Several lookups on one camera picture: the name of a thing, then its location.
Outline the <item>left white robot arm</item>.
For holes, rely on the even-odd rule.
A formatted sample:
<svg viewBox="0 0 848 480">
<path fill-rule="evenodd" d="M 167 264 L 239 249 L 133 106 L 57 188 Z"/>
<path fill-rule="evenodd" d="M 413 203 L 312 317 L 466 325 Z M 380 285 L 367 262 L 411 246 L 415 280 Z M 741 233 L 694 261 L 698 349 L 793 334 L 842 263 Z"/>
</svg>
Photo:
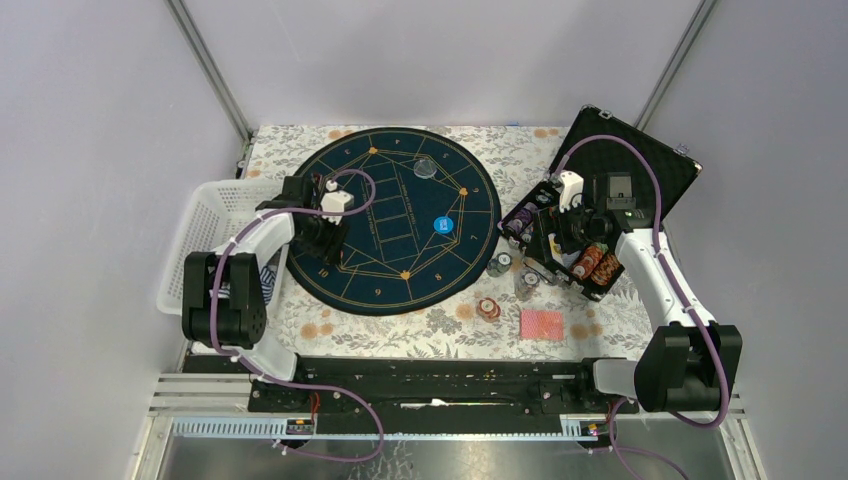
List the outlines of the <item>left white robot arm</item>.
<svg viewBox="0 0 848 480">
<path fill-rule="evenodd" d="M 248 223 L 212 251 L 184 261 L 181 328 L 199 342 L 240 363 L 266 382 L 288 411 L 309 401 L 310 385 L 295 374 L 298 357 L 266 333 L 267 293 L 281 275 L 291 246 L 325 263 L 341 258 L 353 196 L 318 174 L 289 176 L 272 195 L 249 204 Z"/>
</svg>

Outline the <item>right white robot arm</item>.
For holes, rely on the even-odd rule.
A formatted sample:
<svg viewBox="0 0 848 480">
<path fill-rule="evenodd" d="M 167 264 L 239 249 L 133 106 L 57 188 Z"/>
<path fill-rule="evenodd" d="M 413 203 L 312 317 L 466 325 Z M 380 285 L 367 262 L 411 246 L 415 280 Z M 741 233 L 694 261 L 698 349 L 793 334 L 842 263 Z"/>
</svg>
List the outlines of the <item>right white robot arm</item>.
<svg viewBox="0 0 848 480">
<path fill-rule="evenodd" d="M 575 402 L 597 412 L 613 395 L 649 412 L 683 418 L 729 410 L 743 345 L 739 330 L 720 325 L 672 258 L 659 209 L 633 207 L 627 191 L 602 197 L 571 171 L 536 185 L 527 197 L 532 237 L 525 263 L 551 283 L 598 300 L 627 273 L 638 290 L 653 336 L 635 360 L 597 359 L 573 386 Z"/>
</svg>

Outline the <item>blue dealer button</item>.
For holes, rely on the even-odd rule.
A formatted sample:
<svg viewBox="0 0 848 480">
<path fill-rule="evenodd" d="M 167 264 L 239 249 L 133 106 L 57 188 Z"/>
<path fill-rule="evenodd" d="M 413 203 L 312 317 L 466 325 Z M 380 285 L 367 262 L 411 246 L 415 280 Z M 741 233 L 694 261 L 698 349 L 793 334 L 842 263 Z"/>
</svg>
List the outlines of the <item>blue dealer button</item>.
<svg viewBox="0 0 848 480">
<path fill-rule="evenodd" d="M 436 233 L 448 235 L 453 232 L 455 223 L 449 216 L 439 216 L 433 222 L 433 228 Z"/>
</svg>

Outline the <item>red five chip stack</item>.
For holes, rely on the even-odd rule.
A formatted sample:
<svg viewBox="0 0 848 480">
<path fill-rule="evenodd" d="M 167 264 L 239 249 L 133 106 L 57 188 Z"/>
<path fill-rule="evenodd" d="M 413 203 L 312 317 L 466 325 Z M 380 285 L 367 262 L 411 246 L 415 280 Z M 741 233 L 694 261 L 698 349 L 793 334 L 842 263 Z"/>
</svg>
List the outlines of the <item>red five chip stack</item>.
<svg viewBox="0 0 848 480">
<path fill-rule="evenodd" d="M 476 312 L 487 323 L 495 323 L 501 316 L 501 308 L 491 298 L 483 298 L 477 303 Z"/>
</svg>

